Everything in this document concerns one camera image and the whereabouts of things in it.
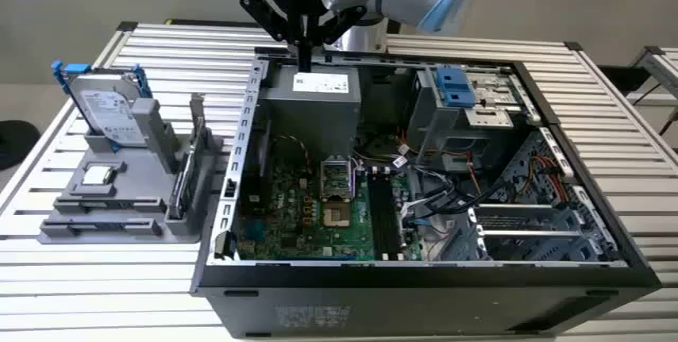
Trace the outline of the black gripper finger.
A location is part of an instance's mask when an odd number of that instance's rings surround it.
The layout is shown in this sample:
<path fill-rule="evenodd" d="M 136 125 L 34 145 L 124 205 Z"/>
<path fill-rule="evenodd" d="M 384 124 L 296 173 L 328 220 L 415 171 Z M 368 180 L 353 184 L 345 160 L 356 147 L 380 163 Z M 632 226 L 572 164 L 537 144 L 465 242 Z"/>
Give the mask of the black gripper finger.
<path fill-rule="evenodd" d="M 265 0 L 238 0 L 238 3 L 273 40 L 288 44 L 296 57 L 299 72 L 305 72 L 305 38 L 300 17 L 285 19 Z"/>
<path fill-rule="evenodd" d="M 344 32 L 360 21 L 367 12 L 364 6 L 353 6 L 335 13 L 321 25 L 319 17 L 308 17 L 308 29 L 305 32 L 305 72 L 311 71 L 311 57 L 313 48 L 323 44 L 332 44 Z"/>

